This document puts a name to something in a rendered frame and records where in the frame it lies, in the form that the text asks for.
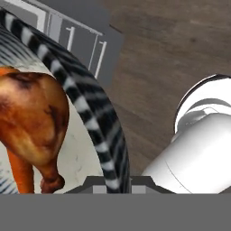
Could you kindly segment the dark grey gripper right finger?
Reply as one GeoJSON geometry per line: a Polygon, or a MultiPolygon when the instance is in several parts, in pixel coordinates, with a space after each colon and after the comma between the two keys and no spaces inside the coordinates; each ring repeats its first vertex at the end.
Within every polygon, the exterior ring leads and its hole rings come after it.
{"type": "Polygon", "coordinates": [[[161,186],[155,184],[150,176],[133,176],[131,178],[131,193],[132,194],[149,194],[149,193],[161,193],[172,194],[161,186]]]}

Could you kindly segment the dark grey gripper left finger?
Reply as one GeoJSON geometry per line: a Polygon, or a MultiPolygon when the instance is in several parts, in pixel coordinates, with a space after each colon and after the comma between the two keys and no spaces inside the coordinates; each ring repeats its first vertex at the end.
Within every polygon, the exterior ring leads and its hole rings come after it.
{"type": "Polygon", "coordinates": [[[106,184],[103,176],[87,176],[84,183],[69,193],[90,193],[90,194],[106,194],[106,184]]]}

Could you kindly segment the black white striped bowl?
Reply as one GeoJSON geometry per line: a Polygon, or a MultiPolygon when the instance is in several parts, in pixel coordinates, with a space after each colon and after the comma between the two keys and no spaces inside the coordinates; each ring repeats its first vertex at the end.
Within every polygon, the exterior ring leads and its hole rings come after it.
{"type": "Polygon", "coordinates": [[[77,57],[0,6],[0,65],[48,70],[88,131],[107,191],[130,191],[129,156],[121,123],[105,90],[77,57]]]}

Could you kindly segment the orange carrot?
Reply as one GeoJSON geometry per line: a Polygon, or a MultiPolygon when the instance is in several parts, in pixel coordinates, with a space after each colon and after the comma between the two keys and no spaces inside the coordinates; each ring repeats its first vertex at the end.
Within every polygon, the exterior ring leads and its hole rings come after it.
{"type": "Polygon", "coordinates": [[[25,158],[32,134],[33,113],[29,95],[23,93],[25,74],[11,67],[0,67],[0,142],[7,150],[12,174],[20,193],[34,193],[32,165],[25,158]]]}

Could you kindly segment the brown roasted chicken drumstick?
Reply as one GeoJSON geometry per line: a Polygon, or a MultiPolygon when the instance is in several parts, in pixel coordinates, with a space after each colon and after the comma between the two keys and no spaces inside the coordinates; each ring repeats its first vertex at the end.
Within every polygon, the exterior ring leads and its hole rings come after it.
{"type": "Polygon", "coordinates": [[[34,170],[42,175],[42,194],[64,187],[57,160],[68,125],[69,102],[54,77],[0,69],[0,143],[21,193],[34,192],[34,170]]]}

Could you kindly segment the white rounded cylinder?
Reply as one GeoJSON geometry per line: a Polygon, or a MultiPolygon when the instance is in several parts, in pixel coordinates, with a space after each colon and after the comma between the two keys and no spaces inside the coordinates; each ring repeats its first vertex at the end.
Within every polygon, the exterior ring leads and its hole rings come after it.
{"type": "Polygon", "coordinates": [[[187,91],[171,141],[143,175],[177,194],[218,194],[231,187],[231,76],[206,77],[187,91]]]}

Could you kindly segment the grey cupboard run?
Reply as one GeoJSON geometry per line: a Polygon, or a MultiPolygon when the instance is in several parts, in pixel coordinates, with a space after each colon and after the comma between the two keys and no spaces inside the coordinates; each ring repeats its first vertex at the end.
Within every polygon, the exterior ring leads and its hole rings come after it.
{"type": "Polygon", "coordinates": [[[97,77],[111,84],[124,42],[124,35],[110,24],[110,13],[100,0],[0,0],[0,6],[38,29],[67,49],[69,31],[75,27],[73,55],[95,76],[102,45],[105,55],[97,77]]]}

